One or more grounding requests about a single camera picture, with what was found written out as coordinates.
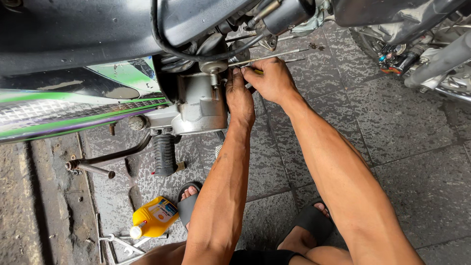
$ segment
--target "motor oil bottle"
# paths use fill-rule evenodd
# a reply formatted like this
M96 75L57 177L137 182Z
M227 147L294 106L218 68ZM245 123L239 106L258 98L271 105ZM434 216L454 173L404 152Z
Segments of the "motor oil bottle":
M166 198L158 196L132 215L129 234L134 239L142 236L158 237L178 219L177 208Z

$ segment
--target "man's right hand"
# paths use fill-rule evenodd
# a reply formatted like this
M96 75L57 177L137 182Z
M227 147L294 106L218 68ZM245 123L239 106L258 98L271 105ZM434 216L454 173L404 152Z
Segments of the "man's right hand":
M260 75L254 69L263 71ZM291 96L299 96L288 67L278 57L256 61L250 67L242 68L244 79L266 100L283 105Z

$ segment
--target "hand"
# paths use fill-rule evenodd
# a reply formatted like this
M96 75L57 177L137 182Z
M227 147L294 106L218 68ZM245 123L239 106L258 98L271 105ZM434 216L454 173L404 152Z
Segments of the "hand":
M252 68L263 71L263 74L254 72ZM300 96L288 67L278 57L255 61L251 68L242 68L242 73L264 99L281 106L291 96Z
M250 91L244 85L244 77L239 68L229 70L226 82L226 100L231 113L231 121L237 120L252 127L255 122L255 109Z

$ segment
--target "black slipper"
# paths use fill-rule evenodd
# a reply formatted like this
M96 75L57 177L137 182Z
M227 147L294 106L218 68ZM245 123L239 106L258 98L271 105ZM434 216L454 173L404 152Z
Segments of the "black slipper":
M198 191L198 193L195 195L191 195L190 197L184 200L181 200L181 196L183 195L183 193L185 193L185 190L188 189L190 186L194 186L196 190ZM196 199L198 198L198 194L200 194L200 190L201 190L200 183L188 182L188 183L185 183L181 187L180 193L178 194L177 209L178 209L178 213L180 214L181 223L183 224L187 232L188 232L187 223L190 222L191 214L193 212L193 208L195 207L195 202L196 202Z
M278 248L288 234L291 233L291 230L293 230L295 226L300 226L309 231L309 233L311 233L311 235L316 239L317 246L320 246L325 242L332 233L335 225L332 217L327 218L321 211L319 211L319 209L314 207L314 205L319 202L324 204L327 209L327 206L324 201L322 201L321 197L317 197L309 202L309 204L299 212L298 216L296 216L290 228L286 230L283 236L278 240L276 248Z

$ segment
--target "open-end wrench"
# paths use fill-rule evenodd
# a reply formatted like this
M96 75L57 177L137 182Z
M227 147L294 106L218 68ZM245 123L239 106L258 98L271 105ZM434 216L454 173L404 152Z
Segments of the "open-end wrench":
M136 244L134 244L134 245L132 245L132 246L135 247L135 248L138 248L140 245L146 243L146 242L149 241L150 239L151 239L150 237L144 238L143 240L137 242ZM126 253L127 251L129 251L128 257L131 256L133 250L132 250L130 247L126 247L126 248L124 249L124 253Z
M135 246L131 246L130 244L128 244L128 243L122 241L121 239L115 237L114 234L110 234L110 239L108 239L108 240L109 241L116 241L116 242L122 244L123 246L128 247L128 248L138 252L139 254L144 254L145 253L144 251L136 248Z

